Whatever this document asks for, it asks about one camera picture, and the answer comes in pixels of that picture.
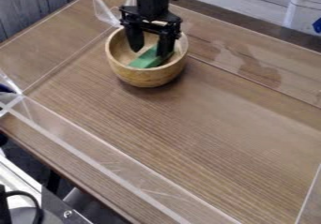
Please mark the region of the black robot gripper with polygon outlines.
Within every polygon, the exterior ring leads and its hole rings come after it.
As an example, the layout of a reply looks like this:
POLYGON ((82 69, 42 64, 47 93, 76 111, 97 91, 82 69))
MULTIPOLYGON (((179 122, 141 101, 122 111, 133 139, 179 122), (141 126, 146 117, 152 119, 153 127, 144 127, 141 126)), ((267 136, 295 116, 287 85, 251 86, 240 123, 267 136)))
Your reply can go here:
POLYGON ((160 36, 157 55, 168 57, 176 40, 181 38, 183 23, 183 19, 171 12, 171 0, 136 0, 134 5, 124 5, 120 10, 132 50, 141 51, 145 46, 144 32, 152 32, 160 36))

